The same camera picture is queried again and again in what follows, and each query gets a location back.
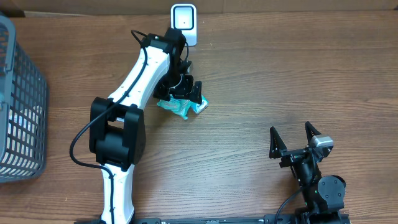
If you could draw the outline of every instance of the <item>wooden surface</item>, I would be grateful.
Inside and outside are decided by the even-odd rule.
[[[0,0],[24,11],[86,15],[170,14],[179,0]],[[398,0],[188,0],[198,13],[392,10]]]
[[[0,223],[71,223],[103,209],[101,172],[68,147],[136,62],[130,29],[164,34],[168,16],[13,19],[18,41],[50,86],[48,164],[36,180],[0,185]],[[323,175],[347,182],[352,223],[398,219],[398,13],[298,12],[198,16],[190,48],[210,107],[189,119],[145,110],[147,146],[134,174],[136,217],[242,217],[275,213],[295,190],[268,158],[269,128],[289,149],[304,122],[335,140]],[[77,157],[94,161],[88,135]],[[303,205],[298,198],[285,212]]]

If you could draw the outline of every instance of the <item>beige wall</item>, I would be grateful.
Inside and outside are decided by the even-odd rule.
[[[0,0],[0,9],[89,15],[168,14],[194,3],[198,13],[389,10],[398,0]]]

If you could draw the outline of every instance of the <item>laundry basket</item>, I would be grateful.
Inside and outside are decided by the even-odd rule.
[[[45,169],[47,82],[0,16],[0,182],[37,177]]]

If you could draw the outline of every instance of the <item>white object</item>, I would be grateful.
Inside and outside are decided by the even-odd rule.
[[[171,9],[171,28],[179,29],[188,46],[197,44],[197,9],[193,4],[175,4]]]
[[[163,52],[162,49],[156,47],[146,47],[147,50],[147,66],[144,69],[140,79],[134,85],[128,96],[121,102],[122,105],[131,106],[137,105],[138,108],[144,109],[149,97],[155,89],[159,80],[167,73],[170,67],[170,55]],[[131,86],[133,81],[137,78],[142,66],[144,65],[145,54],[141,49],[137,63],[130,71],[122,85],[108,98],[113,98],[113,101],[118,101],[124,92]]]
[[[110,164],[104,165],[113,174],[113,212],[115,224],[130,223],[134,214],[134,206],[132,205],[132,173],[134,165],[130,165],[127,171],[123,172],[120,167]],[[106,223],[112,223],[111,216],[111,180],[109,174],[105,170],[101,170],[104,177],[104,211],[101,219]]]

